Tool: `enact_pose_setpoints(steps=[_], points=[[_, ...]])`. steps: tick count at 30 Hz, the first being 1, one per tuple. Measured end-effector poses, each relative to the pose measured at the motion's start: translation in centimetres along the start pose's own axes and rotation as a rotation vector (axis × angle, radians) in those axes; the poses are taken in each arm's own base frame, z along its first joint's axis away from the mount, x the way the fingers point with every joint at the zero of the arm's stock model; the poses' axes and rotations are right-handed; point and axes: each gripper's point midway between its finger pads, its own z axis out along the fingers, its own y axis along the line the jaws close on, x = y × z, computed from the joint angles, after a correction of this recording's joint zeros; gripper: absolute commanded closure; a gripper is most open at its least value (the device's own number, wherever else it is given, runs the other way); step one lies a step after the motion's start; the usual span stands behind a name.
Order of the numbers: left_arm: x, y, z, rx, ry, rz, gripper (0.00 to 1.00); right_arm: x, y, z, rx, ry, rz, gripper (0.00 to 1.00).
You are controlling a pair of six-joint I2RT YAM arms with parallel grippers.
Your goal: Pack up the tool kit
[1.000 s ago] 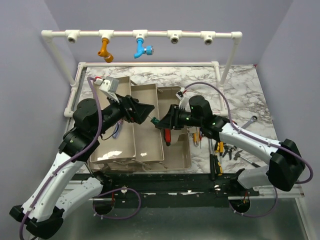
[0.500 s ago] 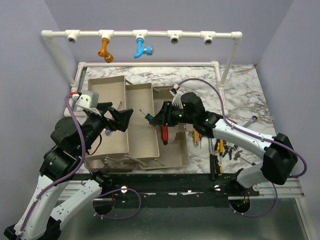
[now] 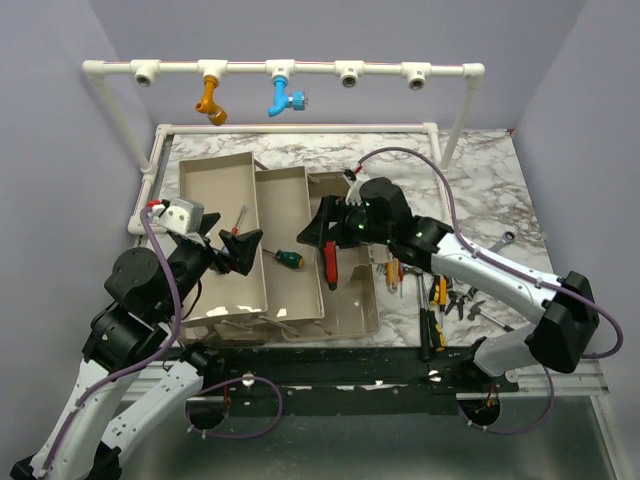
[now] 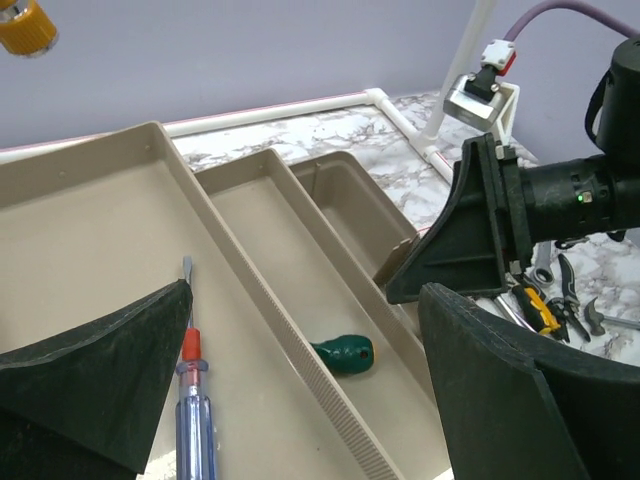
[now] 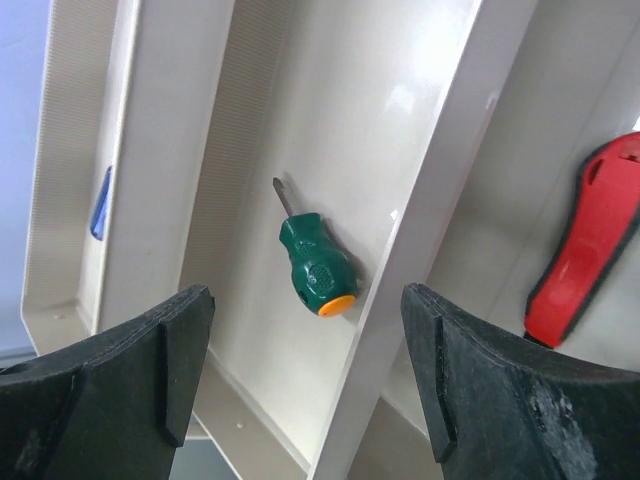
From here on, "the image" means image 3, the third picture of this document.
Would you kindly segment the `blue handled screwdriver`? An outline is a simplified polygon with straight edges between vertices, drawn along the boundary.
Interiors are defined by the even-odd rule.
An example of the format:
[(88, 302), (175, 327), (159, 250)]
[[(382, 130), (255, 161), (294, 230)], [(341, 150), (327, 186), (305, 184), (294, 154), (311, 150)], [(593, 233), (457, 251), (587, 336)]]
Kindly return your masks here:
[(239, 252), (242, 251), (244, 247), (244, 240), (240, 235), (240, 227), (247, 210), (248, 206), (246, 204), (243, 204), (240, 207), (236, 220), (234, 221), (230, 230), (221, 230), (219, 232), (219, 236), (222, 240), (222, 253), (229, 256), (236, 256)]

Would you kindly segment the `red utility knife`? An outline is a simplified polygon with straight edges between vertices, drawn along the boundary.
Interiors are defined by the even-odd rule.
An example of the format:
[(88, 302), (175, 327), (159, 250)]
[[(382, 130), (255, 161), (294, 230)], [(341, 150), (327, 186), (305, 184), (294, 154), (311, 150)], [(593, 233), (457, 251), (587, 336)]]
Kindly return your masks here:
[(338, 263), (336, 245), (328, 241), (322, 249), (324, 260), (324, 276), (330, 291), (335, 291), (338, 287)]

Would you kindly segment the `green handled screwdriver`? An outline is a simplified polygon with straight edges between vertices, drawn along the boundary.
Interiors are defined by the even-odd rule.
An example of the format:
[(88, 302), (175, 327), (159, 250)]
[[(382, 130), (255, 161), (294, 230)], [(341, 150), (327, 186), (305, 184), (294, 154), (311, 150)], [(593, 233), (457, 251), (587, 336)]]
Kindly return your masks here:
[(277, 263), (288, 269), (299, 270), (304, 266), (304, 258), (297, 252), (284, 250), (272, 251), (266, 248), (263, 248), (262, 251), (267, 255), (270, 255)]

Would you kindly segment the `brown translucent tool box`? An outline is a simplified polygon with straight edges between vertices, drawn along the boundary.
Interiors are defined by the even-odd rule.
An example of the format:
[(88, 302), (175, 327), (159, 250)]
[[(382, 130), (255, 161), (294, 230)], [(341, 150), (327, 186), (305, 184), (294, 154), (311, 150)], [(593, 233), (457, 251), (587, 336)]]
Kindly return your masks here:
[(296, 240), (323, 196), (347, 190), (338, 172), (259, 170), (250, 153), (180, 162), (180, 196), (221, 215), (208, 235), (213, 245), (221, 246), (221, 230), (263, 233), (248, 275), (202, 277), (188, 297), (181, 340), (323, 342), (377, 333), (369, 250), (316, 249)]

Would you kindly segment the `yellow short screwdriver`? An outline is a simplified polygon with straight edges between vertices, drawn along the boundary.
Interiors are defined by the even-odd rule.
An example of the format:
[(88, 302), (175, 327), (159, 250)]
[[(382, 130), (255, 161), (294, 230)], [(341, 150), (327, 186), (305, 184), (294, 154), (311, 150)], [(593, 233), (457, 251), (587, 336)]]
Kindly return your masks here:
[(448, 281), (445, 276), (434, 275), (429, 291), (429, 303), (444, 308), (447, 305)]

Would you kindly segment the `black long screwdriver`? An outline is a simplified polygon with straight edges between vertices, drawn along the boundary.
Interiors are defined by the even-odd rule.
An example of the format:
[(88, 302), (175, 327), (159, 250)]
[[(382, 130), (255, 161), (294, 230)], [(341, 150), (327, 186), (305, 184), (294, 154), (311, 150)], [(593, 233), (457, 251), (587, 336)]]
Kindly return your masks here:
[(425, 362), (431, 359), (431, 341), (429, 331), (429, 317), (427, 304), (424, 298), (424, 289), (422, 284), (418, 286), (419, 294), (419, 328), (420, 328), (420, 349), (421, 356)]

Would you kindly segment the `claw hammer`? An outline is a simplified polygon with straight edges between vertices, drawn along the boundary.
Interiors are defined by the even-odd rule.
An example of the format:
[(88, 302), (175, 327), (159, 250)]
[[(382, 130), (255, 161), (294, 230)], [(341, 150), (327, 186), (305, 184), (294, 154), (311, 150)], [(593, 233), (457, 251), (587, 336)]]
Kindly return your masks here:
[(431, 344), (429, 323), (427, 315), (427, 306), (424, 296), (424, 276), (423, 272), (412, 266), (405, 265), (403, 267), (404, 273), (412, 275), (416, 279), (416, 291), (418, 297), (419, 306), (419, 334), (420, 334), (420, 352), (423, 361), (427, 362), (431, 359)]

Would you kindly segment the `yellow black screwdriver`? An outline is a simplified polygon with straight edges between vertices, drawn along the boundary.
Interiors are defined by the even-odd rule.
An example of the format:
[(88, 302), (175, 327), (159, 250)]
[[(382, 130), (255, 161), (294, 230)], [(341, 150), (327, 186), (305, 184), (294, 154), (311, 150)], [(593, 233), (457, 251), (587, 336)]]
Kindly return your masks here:
[(436, 352), (441, 352), (446, 348), (446, 340), (444, 337), (443, 330), (441, 325), (439, 324), (436, 313), (432, 310), (428, 312), (429, 315), (429, 331), (431, 337), (431, 343), (433, 349)]

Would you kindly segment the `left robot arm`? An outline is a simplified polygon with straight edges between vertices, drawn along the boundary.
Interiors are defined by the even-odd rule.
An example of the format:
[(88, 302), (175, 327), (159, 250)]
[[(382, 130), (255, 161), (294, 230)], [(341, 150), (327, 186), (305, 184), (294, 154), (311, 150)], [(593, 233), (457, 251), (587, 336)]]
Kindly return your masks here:
[(214, 393), (222, 380), (216, 356), (201, 344), (187, 348), (161, 380), (126, 410), (124, 394), (163, 347), (174, 343), (186, 296), (207, 270), (248, 274), (263, 233), (222, 230), (226, 248), (207, 233), (220, 216), (202, 217), (197, 241), (174, 234), (173, 253), (135, 247), (113, 265), (105, 288), (112, 303), (94, 317), (75, 386), (41, 449), (17, 462), (13, 479), (116, 479), (143, 438), (179, 404)]

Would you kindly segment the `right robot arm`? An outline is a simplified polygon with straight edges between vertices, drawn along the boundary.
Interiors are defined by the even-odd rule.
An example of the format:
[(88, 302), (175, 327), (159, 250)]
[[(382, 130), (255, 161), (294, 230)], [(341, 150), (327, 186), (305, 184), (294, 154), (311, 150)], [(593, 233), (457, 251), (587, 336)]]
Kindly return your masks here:
[(599, 325), (589, 280), (570, 272), (564, 277), (522, 266), (478, 247), (431, 217), (418, 216), (401, 188), (386, 178), (364, 182), (360, 199), (321, 198), (310, 223), (298, 234), (301, 244), (338, 248), (381, 244), (402, 263), (432, 275), (466, 283), (514, 309), (529, 326), (473, 347), (460, 367), (460, 379), (480, 392), (508, 370), (540, 364), (572, 373)]

